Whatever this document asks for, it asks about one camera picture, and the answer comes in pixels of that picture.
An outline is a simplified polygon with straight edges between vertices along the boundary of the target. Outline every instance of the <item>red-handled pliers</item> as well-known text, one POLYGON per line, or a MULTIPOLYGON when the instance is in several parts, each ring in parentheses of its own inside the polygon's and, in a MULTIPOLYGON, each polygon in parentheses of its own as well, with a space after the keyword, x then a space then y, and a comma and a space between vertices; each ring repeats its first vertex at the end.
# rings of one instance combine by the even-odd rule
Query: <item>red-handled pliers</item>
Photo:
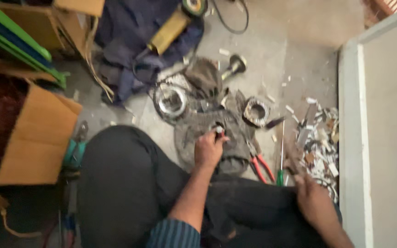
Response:
POLYGON ((267 183, 266 178, 264 178, 263 174, 261 173, 260 165, 259 163, 262 164, 264 169, 266 170, 267 174, 269 175, 270 179, 272 179, 272 182, 275 182, 275 176, 273 175, 272 171, 270 170, 269 165, 264 161, 263 156, 261 154, 258 154, 255 146, 247 141, 247 146, 251 150, 251 163, 254 165, 254 172, 257 174, 258 178, 263 182, 267 183))

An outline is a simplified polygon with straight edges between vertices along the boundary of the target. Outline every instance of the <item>person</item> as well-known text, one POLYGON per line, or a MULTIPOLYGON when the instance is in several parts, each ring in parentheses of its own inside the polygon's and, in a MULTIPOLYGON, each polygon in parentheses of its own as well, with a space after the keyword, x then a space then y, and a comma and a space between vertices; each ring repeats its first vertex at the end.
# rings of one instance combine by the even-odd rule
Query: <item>person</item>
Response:
POLYGON ((215 130, 199 137, 188 175, 137 128, 96 135, 79 183, 82 245, 354 247, 327 190, 308 174, 295 175, 295 188, 215 175, 228 140, 215 130))

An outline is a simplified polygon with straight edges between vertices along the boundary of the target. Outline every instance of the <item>hand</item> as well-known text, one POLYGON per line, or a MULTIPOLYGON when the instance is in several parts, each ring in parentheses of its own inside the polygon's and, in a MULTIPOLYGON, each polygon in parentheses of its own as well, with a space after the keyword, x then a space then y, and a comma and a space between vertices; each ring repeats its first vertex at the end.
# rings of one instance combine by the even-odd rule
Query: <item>hand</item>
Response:
POLYGON ((295 175, 299 210, 306 221, 321 235, 333 229, 342 230, 328 190, 317 184, 307 173, 295 175))
POLYGON ((215 169, 223 154, 223 143, 228 137, 220 137, 216 140, 215 129, 203 134, 196 141, 194 160, 196 167, 207 167, 215 169))

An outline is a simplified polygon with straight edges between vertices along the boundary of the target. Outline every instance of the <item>screwdriver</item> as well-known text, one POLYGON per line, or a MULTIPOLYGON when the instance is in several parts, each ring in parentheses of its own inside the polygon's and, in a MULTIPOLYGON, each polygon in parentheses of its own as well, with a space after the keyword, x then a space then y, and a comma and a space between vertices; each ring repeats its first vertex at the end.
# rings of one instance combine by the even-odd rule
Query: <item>screwdriver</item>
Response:
POLYGON ((281 166, 280 169, 278 170, 278 177, 277 177, 277 186, 283 186, 284 185, 284 180, 283 180, 283 157, 284 157, 284 122, 283 121, 283 137, 281 141, 281 166))

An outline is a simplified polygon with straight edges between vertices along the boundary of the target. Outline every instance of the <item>tool handle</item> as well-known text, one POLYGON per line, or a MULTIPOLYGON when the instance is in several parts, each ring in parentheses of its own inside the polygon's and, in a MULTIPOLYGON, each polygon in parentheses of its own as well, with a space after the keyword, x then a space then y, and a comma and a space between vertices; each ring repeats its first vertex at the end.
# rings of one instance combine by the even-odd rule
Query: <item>tool handle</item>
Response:
POLYGON ((284 186, 283 173, 283 170, 278 170, 277 186, 284 186))
POLYGON ((263 183, 267 183, 266 178, 264 178, 263 174, 261 173, 261 169, 260 169, 260 166, 258 165, 257 158, 253 157, 251 161, 252 161, 252 164, 254 164, 255 170, 257 171, 257 175, 258 175, 258 178, 260 179, 260 181, 262 181, 263 183))
POLYGON ((266 169, 266 172, 269 175, 270 179, 272 179, 272 182, 275 182, 275 176, 273 175, 272 171, 270 170, 269 165, 263 159, 263 156, 261 154, 258 154, 257 157, 258 157, 258 160, 264 165, 264 168, 266 169))

